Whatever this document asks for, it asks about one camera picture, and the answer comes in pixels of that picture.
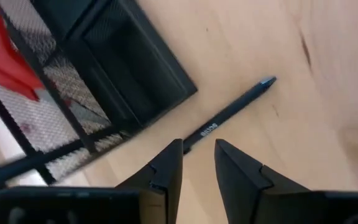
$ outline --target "wooden surface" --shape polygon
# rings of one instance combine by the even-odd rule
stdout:
[[[276,84],[184,158],[178,223],[227,223],[223,138],[311,189],[358,190],[358,1],[139,0],[199,91],[59,185],[114,186],[267,75]]]

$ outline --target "black mesh desk organizer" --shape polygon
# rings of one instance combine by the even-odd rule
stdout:
[[[38,158],[33,166],[48,184],[130,139],[196,91],[132,0],[0,0],[0,12],[12,43],[57,103],[34,103],[0,86],[0,117],[24,160]],[[76,119],[65,98],[110,124]]]

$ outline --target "pen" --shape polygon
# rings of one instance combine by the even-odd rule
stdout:
[[[254,85],[250,90],[246,91],[243,95],[238,97],[229,106],[225,107],[217,115],[211,118],[207,123],[198,128],[193,134],[189,135],[183,141],[183,153],[187,154],[191,151],[192,145],[198,142],[209,133],[213,132],[221,124],[238,113],[241,109],[245,108],[252,101],[256,100],[264,94],[276,81],[276,77],[267,77]]]

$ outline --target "wire mesh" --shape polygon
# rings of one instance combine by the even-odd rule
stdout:
[[[20,31],[25,43],[34,51],[40,64],[44,65],[44,73],[55,84],[61,98],[67,102],[74,101],[76,105],[79,105],[77,110],[73,111],[73,107],[69,106],[71,103],[68,103],[73,113],[81,112],[76,118],[86,133],[91,134],[111,126],[106,114],[80,78],[75,67],[65,54],[59,51],[53,35],[32,6],[31,1],[0,0],[0,6],[13,26]],[[56,150],[79,139],[53,101],[43,98],[40,101],[33,101],[2,86],[0,86],[0,100],[36,151]],[[99,119],[93,119],[92,116],[97,116]],[[120,134],[112,134],[96,142],[95,145],[97,151],[102,153],[122,141]],[[90,154],[85,148],[79,148],[71,154],[49,162],[46,167],[52,176],[59,180],[83,166],[94,156],[97,155]]]

